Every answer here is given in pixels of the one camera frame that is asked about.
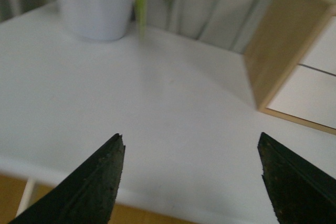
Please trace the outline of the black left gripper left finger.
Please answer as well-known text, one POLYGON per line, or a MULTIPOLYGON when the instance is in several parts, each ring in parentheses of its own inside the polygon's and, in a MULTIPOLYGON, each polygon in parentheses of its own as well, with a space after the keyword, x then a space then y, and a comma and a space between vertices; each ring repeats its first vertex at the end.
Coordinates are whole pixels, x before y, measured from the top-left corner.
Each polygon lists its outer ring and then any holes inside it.
POLYGON ((108 223, 123 170, 125 146, 115 134, 57 187, 12 223, 108 223))

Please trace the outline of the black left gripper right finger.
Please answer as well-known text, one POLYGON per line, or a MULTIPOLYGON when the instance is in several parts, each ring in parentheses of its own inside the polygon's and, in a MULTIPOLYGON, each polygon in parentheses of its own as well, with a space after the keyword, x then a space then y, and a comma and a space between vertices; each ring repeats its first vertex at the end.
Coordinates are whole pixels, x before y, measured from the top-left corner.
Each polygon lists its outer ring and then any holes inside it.
POLYGON ((262 132, 263 181, 279 223, 335 223, 335 179, 262 132))

